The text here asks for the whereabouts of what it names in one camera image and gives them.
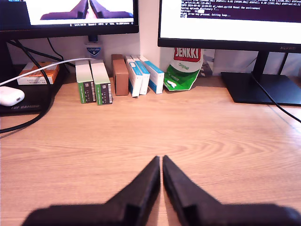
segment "green bag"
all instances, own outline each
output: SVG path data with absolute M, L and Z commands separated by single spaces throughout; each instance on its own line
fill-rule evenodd
M 174 58 L 164 75 L 169 91 L 190 90 L 203 64 L 200 48 L 174 48 Z

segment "box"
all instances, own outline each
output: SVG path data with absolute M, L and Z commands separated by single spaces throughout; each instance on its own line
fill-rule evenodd
M 137 66 L 139 67 L 141 73 L 142 73 L 142 84 L 141 84 L 141 89 L 140 89 L 140 94 L 141 95 L 146 95 L 147 94 L 147 88 L 149 86 L 149 81 L 150 81 L 150 73 L 146 68 L 144 67 L 143 63 L 139 60 L 137 56 L 132 56 L 133 60 L 136 62 Z
M 112 69 L 116 95 L 127 96 L 128 70 L 122 54 L 112 54 Z
M 94 82 L 87 60 L 75 62 L 76 81 L 79 86 L 79 97 L 82 104 L 96 102 Z
M 142 84 L 142 73 L 131 56 L 126 56 L 126 66 L 128 70 L 128 88 L 132 97 L 138 97 Z
M 111 82 L 102 60 L 91 61 L 92 76 L 98 105 L 112 104 Z
M 150 72 L 149 87 L 156 93 L 161 94 L 163 92 L 164 72 L 156 67 L 152 62 L 146 59 L 144 56 L 140 56 L 139 59 L 143 65 Z
M 45 63 L 39 63 L 39 64 L 41 65 L 41 67 L 45 67 L 50 64 L 53 64 L 53 62 L 45 62 Z M 33 62 L 30 62 L 21 71 L 20 75 L 31 72 L 33 70 L 37 70 L 37 69 L 38 69 L 38 67 Z M 47 69 L 44 69 L 44 71 L 49 79 L 50 84 L 53 84 L 55 82 L 55 79 L 57 77 L 59 70 L 60 70 L 59 65 L 55 65 L 55 66 L 49 67 Z M 22 78 L 19 78 L 19 79 L 17 79 L 17 82 L 19 85 L 46 85 L 47 84 L 41 71 L 35 72 L 33 74 L 29 74 Z

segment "stack of boxes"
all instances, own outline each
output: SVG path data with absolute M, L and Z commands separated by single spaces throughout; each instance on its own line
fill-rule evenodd
M 146 95 L 148 87 L 156 94 L 163 91 L 164 72 L 143 56 L 124 58 L 122 54 L 113 54 L 112 70 L 117 96 L 127 96 L 129 92 L 132 97 Z M 78 61 L 76 79 L 82 104 L 113 102 L 110 79 L 102 60 Z

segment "screen image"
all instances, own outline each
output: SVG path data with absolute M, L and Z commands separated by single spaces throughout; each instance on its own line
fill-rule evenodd
M 134 22 L 134 0 L 0 0 L 6 7 L 3 27 L 123 25 Z
M 301 44 L 301 0 L 162 0 L 160 38 Z

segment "red label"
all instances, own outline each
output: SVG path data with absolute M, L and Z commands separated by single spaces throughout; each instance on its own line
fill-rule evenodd
M 198 62 L 200 59 L 200 48 L 174 48 L 174 60 Z

